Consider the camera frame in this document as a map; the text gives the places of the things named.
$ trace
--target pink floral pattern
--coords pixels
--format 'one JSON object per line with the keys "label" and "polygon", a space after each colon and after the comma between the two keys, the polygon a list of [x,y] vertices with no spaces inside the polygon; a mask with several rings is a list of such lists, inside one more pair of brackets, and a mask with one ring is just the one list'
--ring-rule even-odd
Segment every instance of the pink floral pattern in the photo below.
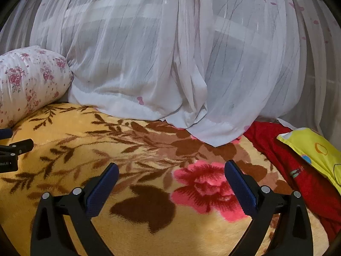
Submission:
{"label": "pink floral pattern", "polygon": [[22,61],[30,61],[30,60],[31,60],[31,59],[30,59],[30,55],[27,54],[27,53],[22,53],[22,54],[21,54],[21,60],[22,60]]}
{"label": "pink floral pattern", "polygon": [[50,80],[53,80],[53,75],[49,66],[47,66],[46,62],[43,62],[43,67],[40,68],[40,72],[43,73],[43,78],[45,83]]}
{"label": "pink floral pattern", "polygon": [[12,86],[13,92],[20,92],[21,89],[19,88],[22,82],[22,77],[25,76],[25,71],[16,66],[15,68],[10,68],[9,71],[6,71],[5,74],[8,74],[9,78],[8,81]]}
{"label": "pink floral pattern", "polygon": [[174,203],[190,206],[200,214],[218,211],[229,222],[245,218],[236,196],[224,175],[224,164],[209,164],[198,160],[173,173],[173,177],[185,186],[171,194]]}
{"label": "pink floral pattern", "polygon": [[65,66],[67,65],[66,59],[60,57],[60,58],[55,58],[53,59],[57,66],[60,68],[60,71],[65,71]]}
{"label": "pink floral pattern", "polygon": [[4,70],[0,72],[0,128],[12,127],[56,101],[73,79],[63,56],[39,46],[10,51],[1,56],[0,65]]}

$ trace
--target curtain fold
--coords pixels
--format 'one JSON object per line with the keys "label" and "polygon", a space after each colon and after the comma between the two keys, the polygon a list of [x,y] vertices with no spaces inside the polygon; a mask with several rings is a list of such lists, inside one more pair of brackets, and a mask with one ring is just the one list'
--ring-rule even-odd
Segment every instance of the curtain fold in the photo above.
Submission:
{"label": "curtain fold", "polygon": [[280,117],[341,149],[338,39],[322,0],[22,0],[0,53],[58,52],[75,75],[70,102],[213,146]]}

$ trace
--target brown leaf pattern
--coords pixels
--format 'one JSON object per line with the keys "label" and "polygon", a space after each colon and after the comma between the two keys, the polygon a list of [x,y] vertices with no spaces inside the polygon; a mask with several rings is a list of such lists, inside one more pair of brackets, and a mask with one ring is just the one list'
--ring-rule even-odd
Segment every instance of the brown leaf pattern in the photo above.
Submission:
{"label": "brown leaf pattern", "polygon": [[[42,193],[49,191],[57,196],[69,193],[74,187],[84,187],[91,178],[100,175],[110,162],[118,165],[120,178],[99,217],[100,234],[111,236],[117,229],[119,231],[114,234],[129,236],[131,232],[141,234],[137,232],[148,228],[148,234],[134,237],[137,247],[150,242],[155,242],[155,247],[160,246],[164,242],[158,239],[159,236],[167,236],[170,243],[179,243],[181,239],[188,246],[188,250],[185,250],[187,246],[181,245],[176,245],[177,251],[165,249],[162,254],[167,256],[198,255],[197,246],[193,246],[197,241],[191,246],[192,241],[188,239],[196,231],[187,224],[192,223],[196,227],[203,224],[205,227],[203,215],[175,205],[170,200],[170,194],[180,187],[173,180],[175,170],[188,167],[196,160],[223,163],[235,159],[242,171],[258,182],[271,184],[277,192],[291,191],[276,168],[256,154],[252,144],[244,137],[239,144],[215,148],[166,122],[123,120],[100,113],[92,107],[68,103],[48,105],[13,129],[16,134],[9,142],[26,138],[32,138],[35,142],[30,153],[19,157],[18,172],[0,175],[0,214],[5,214],[7,219],[4,229],[8,229],[6,225],[17,224],[17,219],[27,221],[20,227],[24,235],[9,235],[21,255],[27,255],[29,251],[30,226]],[[248,152],[251,150],[253,155],[258,156],[250,157]],[[221,219],[211,217],[210,220],[212,231],[207,234],[212,236],[202,239],[202,243],[209,245],[204,240],[212,238],[223,240],[225,235],[219,235],[219,232],[226,227],[223,231],[231,234],[228,242],[222,242],[221,251],[224,253],[221,254],[228,255],[232,247],[226,243],[237,243],[233,232],[245,231],[248,223],[235,222],[230,230],[228,222],[222,225]],[[112,224],[119,222],[119,226],[110,226],[109,221]],[[136,230],[129,231],[131,225],[124,224],[133,224]],[[109,247],[127,251],[127,243],[119,238],[112,242],[112,245],[108,243]],[[126,256],[140,253],[140,250],[133,248],[129,251],[131,253]],[[155,253],[151,251],[151,254],[159,255],[160,250]]]}

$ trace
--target yellow blanket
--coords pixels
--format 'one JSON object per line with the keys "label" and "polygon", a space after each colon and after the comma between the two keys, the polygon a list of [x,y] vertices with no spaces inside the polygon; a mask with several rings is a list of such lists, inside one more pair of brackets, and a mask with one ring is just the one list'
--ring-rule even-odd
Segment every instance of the yellow blanket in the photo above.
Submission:
{"label": "yellow blanket", "polygon": [[[14,128],[11,140],[32,138],[32,152],[20,156],[19,171],[0,175],[0,223],[22,256],[29,255],[35,209],[45,191],[69,193],[98,176],[110,162],[120,179],[93,224],[115,256],[226,256],[250,217],[224,180],[233,159],[246,174],[276,192],[291,193],[276,168],[241,137],[214,148],[165,122],[122,120],[93,108],[57,103]],[[70,235],[86,256],[68,217]],[[278,216],[257,255],[265,252]],[[327,235],[310,213],[314,252]]]}

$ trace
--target black clamp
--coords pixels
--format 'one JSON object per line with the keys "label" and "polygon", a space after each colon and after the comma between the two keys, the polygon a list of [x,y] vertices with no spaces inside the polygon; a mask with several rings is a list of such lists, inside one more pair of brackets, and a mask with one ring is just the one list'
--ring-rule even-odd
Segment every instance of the black clamp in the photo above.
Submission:
{"label": "black clamp", "polygon": [[259,186],[241,172],[234,161],[225,164],[225,177],[244,213],[252,221],[230,256],[255,256],[274,214],[280,214],[275,233],[263,256],[313,256],[310,220],[298,191],[291,195],[273,192]]}
{"label": "black clamp", "polygon": [[[0,129],[0,140],[11,138],[11,129]],[[11,143],[9,146],[0,145],[0,173],[18,170],[18,156],[33,149],[33,140],[28,139]],[[6,236],[0,225],[0,255],[20,256]]]}
{"label": "black clamp", "polygon": [[98,216],[119,177],[111,163],[98,177],[68,195],[45,192],[35,215],[31,237],[31,256],[79,256],[66,228],[63,215],[69,215],[88,256],[113,256],[96,231],[91,218]]}
{"label": "black clamp", "polygon": [[[0,140],[11,138],[11,129],[0,129]],[[0,145],[0,173],[18,170],[18,156],[33,149],[33,140],[27,139],[10,145]]]}

